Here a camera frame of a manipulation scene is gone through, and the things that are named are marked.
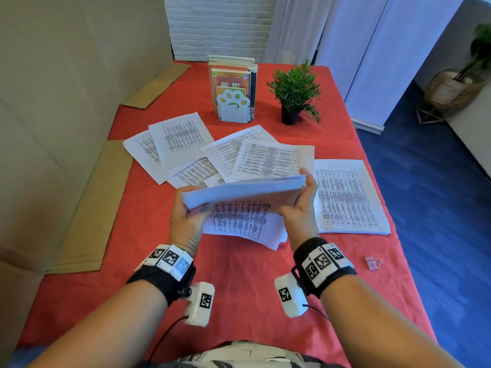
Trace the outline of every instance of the red table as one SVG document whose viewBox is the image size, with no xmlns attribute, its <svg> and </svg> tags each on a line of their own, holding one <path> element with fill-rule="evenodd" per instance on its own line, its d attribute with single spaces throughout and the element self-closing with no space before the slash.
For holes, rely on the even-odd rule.
<svg viewBox="0 0 491 368">
<path fill-rule="evenodd" d="M 120 106 L 110 140 L 126 139 L 156 123 L 198 111 L 215 140 L 248 126 L 261 124 L 279 142 L 314 145 L 315 158 L 364 160 L 373 173 L 346 112 L 334 80 L 326 67 L 313 67 L 321 84 L 317 101 L 322 123 L 301 120 L 295 126 L 280 121 L 280 105 L 267 90 L 275 68 L 288 65 L 261 64 L 258 71 L 256 119 L 250 124 L 225 123 L 214 114 L 205 63 L 192 67 L 173 83 L 148 109 Z M 49 345 L 116 292 L 132 271 L 168 233 L 169 213 L 175 189 L 159 186 L 137 162 L 133 162 L 113 231 L 100 271 L 44 278 L 34 300 L 19 346 Z M 390 222 L 390 235 L 323 234 L 335 242 L 355 265 L 359 275 L 386 301 L 434 338 L 428 317 Z M 381 258 L 384 264 L 370 272 L 365 256 Z M 288 245 L 276 252 L 255 242 L 233 237 L 203 235 L 195 259 L 196 282 L 214 284 L 215 300 L 206 328 L 178 324 L 156 353 L 156 361 L 204 351 L 228 340 L 251 340 L 347 365 L 346 357 L 329 322 L 314 311 L 290 319 L 280 305 L 273 281 L 293 265 Z M 309 303 L 320 306 L 315 297 Z M 154 343 L 177 318 L 186 304 L 177 301 L 165 316 Z"/>
</svg>

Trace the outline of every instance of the paw-shaped bookend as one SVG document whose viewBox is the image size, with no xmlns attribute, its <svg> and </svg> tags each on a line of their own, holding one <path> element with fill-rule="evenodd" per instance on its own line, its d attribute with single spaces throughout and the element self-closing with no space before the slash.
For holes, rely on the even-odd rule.
<svg viewBox="0 0 491 368">
<path fill-rule="evenodd" d="M 218 113 L 222 121 L 232 123 L 249 122 L 250 100 L 244 97 L 242 91 L 226 89 L 217 96 Z"/>
</svg>

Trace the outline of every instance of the hand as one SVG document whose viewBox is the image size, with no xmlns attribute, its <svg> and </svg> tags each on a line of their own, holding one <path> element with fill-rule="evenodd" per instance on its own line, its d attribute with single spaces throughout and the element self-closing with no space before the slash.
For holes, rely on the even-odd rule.
<svg viewBox="0 0 491 368">
<path fill-rule="evenodd" d="M 290 238 L 290 246 L 295 252 L 304 241 L 312 237 L 319 237 L 319 229 L 315 222 L 314 197 L 317 192 L 317 183 L 312 175 L 305 169 L 300 168 L 300 174 L 306 174 L 305 184 L 295 205 L 281 206 L 278 210 L 285 221 L 286 232 Z"/>
<path fill-rule="evenodd" d="M 186 186 L 177 189 L 170 214 L 169 238 L 167 239 L 167 244 L 180 247 L 193 258 L 196 256 L 198 244 L 203 235 L 203 224 L 213 211 L 213 204 L 206 203 L 198 208 L 198 213 L 191 216 L 191 212 L 183 203 L 182 193 L 196 190 L 199 190 L 199 187 Z"/>
</svg>

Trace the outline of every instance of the pink binder clip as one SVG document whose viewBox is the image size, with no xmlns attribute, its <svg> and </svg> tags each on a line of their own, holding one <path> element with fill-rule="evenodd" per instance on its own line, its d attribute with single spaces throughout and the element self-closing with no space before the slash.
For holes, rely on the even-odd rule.
<svg viewBox="0 0 491 368">
<path fill-rule="evenodd" d="M 368 269 L 370 271 L 378 270 L 378 268 L 382 265 L 382 260 L 374 260 L 372 256 L 365 257 L 365 261 L 367 263 Z"/>
</svg>

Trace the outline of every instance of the wicker plant stand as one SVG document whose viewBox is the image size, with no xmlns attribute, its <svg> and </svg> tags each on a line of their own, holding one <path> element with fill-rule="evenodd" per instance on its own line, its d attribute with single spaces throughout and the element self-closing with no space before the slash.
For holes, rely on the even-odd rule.
<svg viewBox="0 0 491 368">
<path fill-rule="evenodd" d="M 466 77 L 464 82 L 453 78 L 459 70 L 443 70 L 431 79 L 425 97 L 416 107 L 420 124 L 444 122 L 450 113 L 470 103 L 484 87 L 481 80 Z"/>
</svg>

